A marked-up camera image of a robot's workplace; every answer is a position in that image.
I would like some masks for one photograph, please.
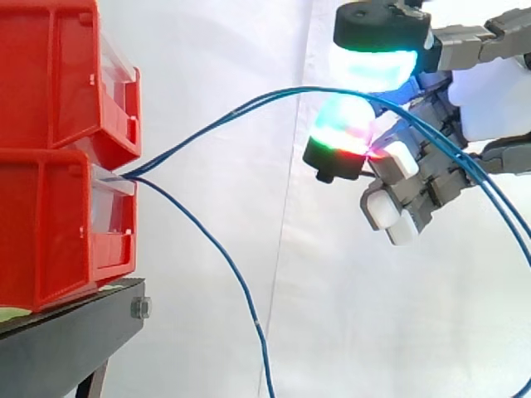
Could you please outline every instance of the white backdrop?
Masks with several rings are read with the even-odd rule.
[[[144,159],[267,90],[330,83],[335,0],[100,3],[143,72]],[[531,375],[531,275],[508,230],[472,191],[413,245],[391,247],[358,209],[365,181],[325,186],[301,161],[322,100],[270,105],[149,175],[246,276],[277,395],[515,393]],[[531,220],[529,177],[499,182]],[[265,397],[259,344],[223,258],[146,187],[139,229],[153,317],[112,358],[104,397]]]

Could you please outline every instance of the metal bracket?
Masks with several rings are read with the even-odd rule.
[[[514,9],[484,27],[444,27],[433,31],[441,43],[438,70],[466,70],[496,58],[531,52],[531,8]]]

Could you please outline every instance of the green light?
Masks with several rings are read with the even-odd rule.
[[[398,90],[417,65],[416,51],[357,52],[335,44],[330,49],[330,72],[343,86],[365,93]]]
[[[365,99],[332,95],[320,110],[310,134],[328,148],[366,154],[375,118],[373,107]]]

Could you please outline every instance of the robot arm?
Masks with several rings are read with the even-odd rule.
[[[466,70],[496,58],[520,56],[530,62],[531,8],[514,9],[487,21],[483,27],[455,25],[433,31],[429,50],[437,70]]]
[[[415,14],[420,11],[422,2],[389,3],[387,6],[393,13],[404,10],[406,17],[426,20]],[[358,17],[363,15],[363,4],[352,7],[361,8],[362,12],[357,11]],[[522,100],[524,86],[529,84],[531,89],[531,8],[506,12],[490,19],[483,27],[450,26],[432,30],[428,38],[422,40],[426,44],[419,51],[417,63],[417,71],[421,73],[416,73],[399,90],[381,96],[409,104],[411,112],[439,129],[460,148],[465,149],[477,140],[494,139],[482,153],[472,155],[488,173],[531,172],[531,133],[528,133],[531,118],[518,117],[516,127],[516,118],[510,115],[515,104],[531,105]],[[512,90],[510,85],[503,84],[501,89],[494,90],[499,98],[491,104],[485,98],[490,95],[485,87],[492,85],[493,80],[501,80],[496,67],[491,67],[497,63],[502,63],[505,71],[515,68],[519,77],[511,83],[519,89]],[[460,73],[467,75],[463,78],[458,75]],[[470,79],[475,81],[473,90]],[[488,112],[496,112],[504,124],[501,127],[493,124],[490,131],[483,133],[486,125],[480,122],[478,110],[486,112],[482,119],[490,118]],[[380,119],[386,117],[385,109],[377,109],[377,114]],[[455,200],[462,190],[473,187],[474,183],[463,169],[434,148],[408,122],[398,120],[383,131],[372,145],[377,156],[369,160],[377,179],[363,194],[361,207],[374,230],[386,231],[393,244],[403,245],[426,228],[436,210]]]

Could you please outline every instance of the blue cable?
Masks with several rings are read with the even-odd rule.
[[[514,237],[518,241],[519,246],[526,257],[526,260],[529,263],[529,266],[531,266],[531,254],[529,253],[529,250],[524,242],[524,239],[519,234],[518,229],[516,228],[512,220],[509,218],[509,215],[505,212],[504,208],[499,204],[498,200],[493,195],[493,193],[489,190],[489,188],[485,185],[485,183],[487,182],[494,189],[495,193],[499,195],[499,197],[504,202],[504,204],[511,210],[514,216],[517,218],[520,225],[526,230],[528,236],[531,237],[531,228],[529,228],[525,219],[520,215],[520,213],[518,212],[516,207],[512,204],[512,202],[508,199],[508,197],[505,194],[503,194],[503,191],[494,183],[494,181],[490,178],[488,173],[486,173],[486,171],[483,170],[483,168],[479,164],[477,164],[468,153],[465,153],[464,151],[462,151],[453,142],[451,142],[443,133],[439,132],[433,126],[430,126],[428,123],[419,119],[414,114],[411,114],[410,112],[404,110],[402,107],[390,101],[387,101],[387,100],[384,100],[378,97],[374,97],[373,95],[366,95],[364,93],[358,93],[356,91],[333,89],[333,88],[326,88],[326,87],[311,87],[311,86],[294,88],[294,89],[277,90],[277,91],[256,97],[255,99],[252,99],[251,101],[248,101],[242,106],[234,109],[232,112],[224,115],[223,117],[221,117],[219,120],[215,121],[214,123],[209,124],[206,128],[198,131],[191,137],[187,138],[186,140],[181,142],[179,145],[173,148],[170,148],[168,151],[162,153],[161,155],[158,155],[156,158],[152,159],[151,161],[145,163],[144,165],[140,167],[137,167],[133,171],[125,173],[123,177],[133,179],[135,181],[139,181],[146,185],[149,185],[154,190],[158,191],[159,193],[167,197],[167,199],[169,199],[188,218],[190,218],[190,220],[203,232],[203,234],[205,234],[205,236],[220,250],[220,252],[226,258],[227,262],[229,263],[233,272],[238,278],[238,281],[240,282],[241,287],[244,290],[244,293],[247,298],[247,303],[251,311],[251,316],[256,325],[256,331],[258,332],[258,335],[261,341],[262,356],[263,356],[264,368],[265,368],[265,376],[266,376],[267,386],[268,386],[268,390],[269,390],[271,398],[275,396],[275,392],[273,390],[272,380],[270,376],[270,364],[269,364],[269,357],[267,353],[266,338],[261,329],[261,325],[258,321],[258,318],[256,316],[256,311],[254,309],[254,304],[252,303],[251,294],[249,292],[249,289],[246,286],[245,280],[241,277],[241,274],[239,273],[236,265],[234,264],[234,262],[232,261],[228,253],[223,249],[221,244],[219,244],[219,242],[215,240],[215,238],[213,238],[213,236],[204,228],[204,226],[200,223],[200,221],[194,215],[192,215],[192,213],[190,213],[186,208],[184,208],[180,203],[178,203],[168,193],[162,190],[162,188],[157,187],[156,185],[152,184],[151,182],[147,180],[144,180],[143,178],[140,178],[139,176],[158,167],[160,164],[162,164],[164,161],[166,161],[168,158],[174,155],[177,151],[186,147],[191,142],[200,138],[201,136],[208,133],[209,131],[216,129],[222,126],[223,124],[231,122],[234,119],[238,119],[241,116],[248,114],[255,109],[258,109],[262,106],[265,106],[266,104],[269,104],[270,102],[277,101],[277,100],[280,100],[282,98],[285,98],[291,95],[302,94],[305,92],[324,92],[324,93],[335,93],[335,94],[343,94],[343,95],[354,95],[357,97],[364,98],[366,100],[378,102],[379,104],[386,105],[391,111],[403,117],[408,123],[416,127],[418,131],[425,138],[431,141],[446,156],[454,160],[461,168],[463,168],[467,172],[467,174],[469,174],[472,180],[480,186],[480,188],[484,191],[485,195],[492,201],[495,208],[498,210],[500,215],[503,217],[504,221],[507,223]],[[519,392],[515,396],[515,398],[521,398],[525,396],[530,390],[531,390],[531,380],[521,390],[521,392]]]
[[[415,116],[414,114],[411,114],[410,112],[404,110],[399,105],[396,105],[396,104],[394,104],[391,101],[375,97],[374,95],[368,95],[368,94],[364,94],[364,93],[359,93],[357,91],[352,91],[352,90],[335,89],[335,88],[328,88],[328,87],[306,86],[306,87],[299,87],[299,88],[277,90],[277,91],[272,91],[272,92],[264,94],[264,95],[260,95],[260,96],[258,96],[256,98],[252,99],[251,101],[248,101],[247,103],[243,104],[242,106],[234,109],[232,112],[229,112],[228,114],[226,114],[225,116],[221,117],[219,120],[215,121],[214,123],[209,124],[206,128],[198,131],[197,133],[195,133],[194,135],[192,135],[189,138],[185,139],[184,141],[182,141],[180,144],[176,145],[175,147],[170,148],[165,153],[162,153],[161,155],[158,155],[156,158],[152,159],[151,161],[145,163],[144,165],[142,165],[140,167],[137,167],[133,171],[125,173],[125,175],[123,175],[123,177],[126,177],[126,178],[127,177],[139,177],[139,176],[145,174],[146,172],[148,172],[150,170],[153,170],[154,168],[158,167],[160,164],[162,164],[164,161],[166,161],[168,158],[170,158],[172,155],[174,155],[177,151],[179,151],[182,148],[186,147],[187,145],[189,145],[190,143],[192,143],[196,139],[200,138],[204,134],[212,131],[213,129],[216,129],[217,127],[220,127],[223,124],[226,124],[226,123],[228,123],[228,122],[230,122],[230,121],[232,121],[234,119],[238,119],[241,116],[243,116],[245,114],[248,114],[248,113],[252,112],[255,109],[258,109],[258,108],[260,108],[262,106],[265,106],[266,104],[269,104],[270,102],[277,101],[277,100],[280,100],[282,98],[285,98],[285,97],[288,97],[288,96],[291,96],[291,95],[297,95],[297,94],[306,93],[306,92],[324,92],[324,93],[334,93],[334,94],[343,94],[343,95],[353,95],[353,96],[361,97],[361,98],[364,98],[366,100],[370,100],[370,101],[373,101],[373,102],[378,102],[379,104],[383,104],[383,105],[387,106],[390,110],[392,110],[396,114],[398,114],[401,117],[403,117],[409,123],[412,123],[413,121],[417,122],[417,124],[416,124],[417,128],[418,128],[418,124],[420,124],[425,129],[431,131],[431,133],[433,134],[434,137],[437,137],[438,139],[441,139],[445,144],[449,145],[454,151],[456,151],[458,153],[459,156],[464,158],[464,160],[466,160],[466,162],[479,173],[479,175],[482,178],[476,178],[475,179],[475,182],[477,184],[481,185],[482,180],[484,179],[493,187],[493,189],[496,192],[496,194],[501,198],[501,200],[504,202],[504,204],[514,214],[514,216],[516,217],[516,219],[519,222],[519,224],[525,229],[525,231],[528,234],[528,237],[531,238],[531,228],[528,226],[528,224],[525,221],[525,219],[518,212],[518,210],[516,209],[514,204],[508,199],[508,197],[503,193],[503,191],[498,187],[498,185],[489,177],[489,175],[485,172],[485,170],[483,170],[483,168],[479,164],[474,162],[474,160],[470,157],[470,155],[468,153],[465,153],[464,151],[462,151],[459,147],[457,147],[454,143],[452,143],[444,134],[442,134],[438,130],[434,129],[432,126],[430,126],[429,124],[427,124],[422,119],[420,119],[417,116]],[[430,139],[430,141],[433,142],[433,138],[430,137],[429,134],[427,134],[425,130],[419,129],[419,131],[421,131],[421,133],[423,133],[423,135],[426,138]],[[441,149],[441,146],[438,143],[434,142],[434,144],[439,149]],[[446,153],[446,155],[450,156],[451,158],[454,158],[454,160],[455,160],[454,155],[450,155],[448,153]],[[489,193],[486,192],[486,188],[482,187],[482,189],[487,194],[487,196],[492,200],[492,196],[489,195]],[[527,246],[524,243],[523,238],[519,234],[518,230],[516,229],[516,227],[514,226],[512,221],[507,216],[504,216],[503,213],[502,213],[502,217],[504,218],[505,221],[508,221],[509,228],[513,232],[513,235],[516,237],[520,248],[523,250],[523,252],[524,252],[524,254],[526,256],[526,259],[529,262],[529,266],[531,266],[531,254],[529,253],[529,250],[527,249]]]
[[[269,391],[270,398],[275,398],[275,390],[273,388],[273,381],[271,378],[271,369],[270,369],[270,363],[269,363],[269,353],[267,351],[267,341],[266,341],[266,335],[264,334],[264,331],[262,330],[262,326],[260,324],[260,320],[258,319],[258,314],[256,313],[256,308],[254,301],[251,296],[251,291],[249,290],[249,287],[247,286],[246,281],[243,279],[243,276],[240,273],[240,270],[238,267],[236,267],[236,264],[232,260],[231,256],[227,253],[225,248],[222,246],[222,244],[217,240],[208,230],[207,228],[198,220],[197,217],[195,217],[185,206],[183,206],[177,199],[175,199],[173,196],[171,196],[169,193],[164,191],[161,187],[155,185],[149,180],[146,180],[141,177],[130,177],[130,180],[138,181],[143,183],[144,185],[147,185],[148,187],[154,189],[156,192],[160,193],[162,196],[164,196],[166,199],[168,199],[170,202],[172,202],[206,237],[209,241],[212,242],[214,246],[219,250],[219,252],[223,255],[227,263],[230,265],[232,272],[236,276],[236,279],[238,279],[238,283],[241,286],[241,289],[243,290],[244,295],[246,296],[247,306],[249,308],[249,312],[251,313],[251,317],[253,322],[255,323],[256,332],[258,333],[258,338],[260,339],[261,344],[261,350],[262,350],[262,359],[264,361],[264,369],[265,369],[265,378],[267,380],[267,390]]]
[[[524,386],[522,390],[516,393],[513,398],[524,398],[531,391],[531,379],[529,379],[528,384]]]

